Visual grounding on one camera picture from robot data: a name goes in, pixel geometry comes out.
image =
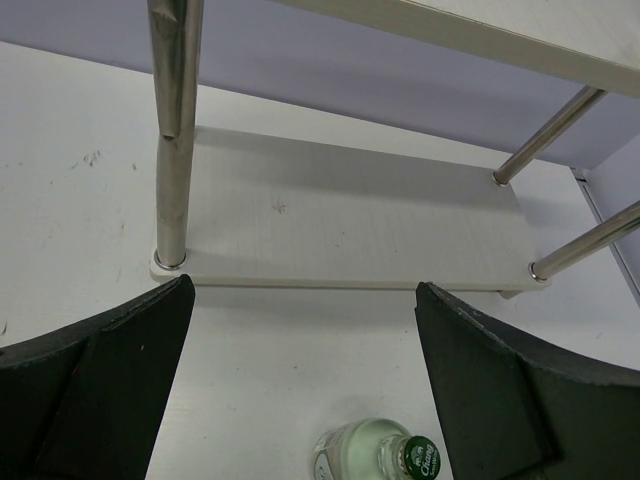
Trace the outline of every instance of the silver metal rod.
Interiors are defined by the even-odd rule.
[[[160,136],[156,170],[156,262],[186,258],[203,0],[147,0]]]
[[[513,177],[529,165],[535,156],[547,148],[565,130],[594,106],[606,91],[594,87],[584,87],[560,109],[544,126],[514,153],[498,170],[493,179],[499,185],[507,185]]]
[[[640,201],[530,265],[536,280],[547,280],[585,257],[640,228]]]

